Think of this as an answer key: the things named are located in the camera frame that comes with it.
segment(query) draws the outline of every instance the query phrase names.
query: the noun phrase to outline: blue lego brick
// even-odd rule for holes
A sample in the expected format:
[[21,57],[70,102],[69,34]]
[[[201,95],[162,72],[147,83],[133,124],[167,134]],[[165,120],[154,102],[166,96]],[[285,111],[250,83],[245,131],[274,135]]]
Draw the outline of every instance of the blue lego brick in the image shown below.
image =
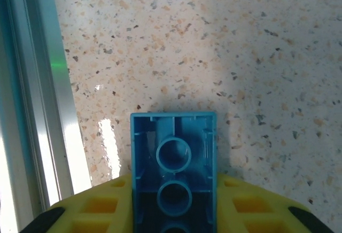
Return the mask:
[[216,114],[133,113],[135,233],[216,232]]

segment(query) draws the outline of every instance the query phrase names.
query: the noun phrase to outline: aluminum rail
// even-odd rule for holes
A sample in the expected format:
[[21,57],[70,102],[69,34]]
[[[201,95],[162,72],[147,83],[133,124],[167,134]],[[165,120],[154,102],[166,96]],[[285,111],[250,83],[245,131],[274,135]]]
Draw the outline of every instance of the aluminum rail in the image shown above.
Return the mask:
[[0,29],[0,228],[16,232],[91,183],[54,0],[0,0]]

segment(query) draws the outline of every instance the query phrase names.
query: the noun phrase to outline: floor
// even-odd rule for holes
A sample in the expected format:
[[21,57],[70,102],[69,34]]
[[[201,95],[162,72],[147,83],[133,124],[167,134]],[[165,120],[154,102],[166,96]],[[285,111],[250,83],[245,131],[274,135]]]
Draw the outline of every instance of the floor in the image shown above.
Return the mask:
[[342,0],[56,0],[92,184],[129,116],[216,111],[219,171],[342,232]]

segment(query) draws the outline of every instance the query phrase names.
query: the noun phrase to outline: yellow plastic part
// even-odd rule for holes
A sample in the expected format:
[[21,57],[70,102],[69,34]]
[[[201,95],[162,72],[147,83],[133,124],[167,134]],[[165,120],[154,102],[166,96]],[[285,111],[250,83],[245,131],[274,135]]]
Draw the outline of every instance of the yellow plastic part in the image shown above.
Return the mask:
[[[64,214],[48,233],[131,233],[131,175],[54,204]],[[305,206],[224,174],[217,176],[218,233],[310,233],[287,209]]]

